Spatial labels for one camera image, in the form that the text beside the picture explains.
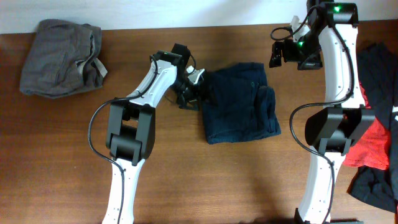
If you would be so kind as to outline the dark blue shorts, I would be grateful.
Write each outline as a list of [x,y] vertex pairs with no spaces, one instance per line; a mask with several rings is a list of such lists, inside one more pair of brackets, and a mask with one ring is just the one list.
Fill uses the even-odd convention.
[[275,106],[262,63],[241,62],[204,75],[201,108],[208,144],[280,135]]

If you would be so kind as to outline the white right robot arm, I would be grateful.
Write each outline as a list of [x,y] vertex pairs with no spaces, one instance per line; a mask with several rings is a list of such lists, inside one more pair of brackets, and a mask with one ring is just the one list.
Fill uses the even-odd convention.
[[355,3],[307,1],[307,15],[294,17],[289,35],[274,38],[271,68],[295,62],[298,70],[325,70],[325,100],[305,123],[310,167],[294,223],[330,223],[336,178],[347,153],[375,120],[365,107],[356,59],[358,8]]

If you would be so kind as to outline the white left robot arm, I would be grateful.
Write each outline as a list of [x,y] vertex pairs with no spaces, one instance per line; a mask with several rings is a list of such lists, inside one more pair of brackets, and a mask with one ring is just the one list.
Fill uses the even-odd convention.
[[172,89],[180,109],[199,109],[199,86],[204,69],[189,65],[194,57],[187,46],[150,56],[150,69],[127,97],[109,104],[106,147],[112,162],[112,181],[103,223],[133,223],[139,174],[155,143],[155,109]]

